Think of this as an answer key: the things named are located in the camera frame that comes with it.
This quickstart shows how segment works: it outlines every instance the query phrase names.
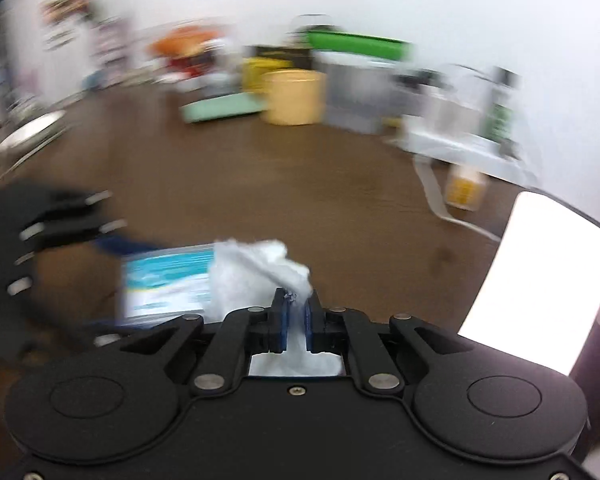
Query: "white cable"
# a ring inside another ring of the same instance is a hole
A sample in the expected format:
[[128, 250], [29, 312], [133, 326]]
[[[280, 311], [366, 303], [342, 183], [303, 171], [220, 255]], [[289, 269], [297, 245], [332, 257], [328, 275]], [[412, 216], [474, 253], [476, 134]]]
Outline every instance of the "white cable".
[[471, 229], [482, 236], [487, 237], [489, 240], [494, 242], [500, 242], [502, 238], [496, 236], [495, 234], [478, 227], [477, 225], [471, 224], [470, 222], [465, 222], [464, 220], [459, 220], [451, 216], [449, 211], [446, 210], [445, 201], [442, 197], [442, 191], [440, 190], [440, 186], [438, 185], [438, 180], [436, 179], [436, 175], [433, 173], [431, 169], [431, 158], [425, 155], [413, 155], [413, 167], [418, 175], [422, 187], [424, 188], [424, 195], [427, 199], [427, 203], [429, 204], [429, 208], [438, 218], [445, 220], [447, 222], [451, 222], [452, 224], [457, 224], [466, 227], [467, 229]]

